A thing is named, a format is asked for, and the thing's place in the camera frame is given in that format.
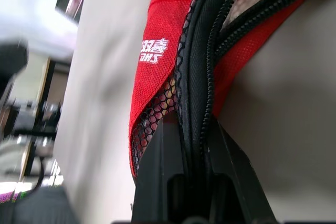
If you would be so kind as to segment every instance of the red mesh fabric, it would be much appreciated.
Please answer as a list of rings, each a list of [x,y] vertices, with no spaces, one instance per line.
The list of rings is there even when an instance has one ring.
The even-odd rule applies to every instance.
[[[295,2],[249,32],[215,68],[214,114],[219,115],[235,75],[281,23],[302,3]],[[130,163],[136,177],[138,163],[156,129],[157,121],[176,106],[177,46],[191,0],[152,0],[135,75],[130,116]]]

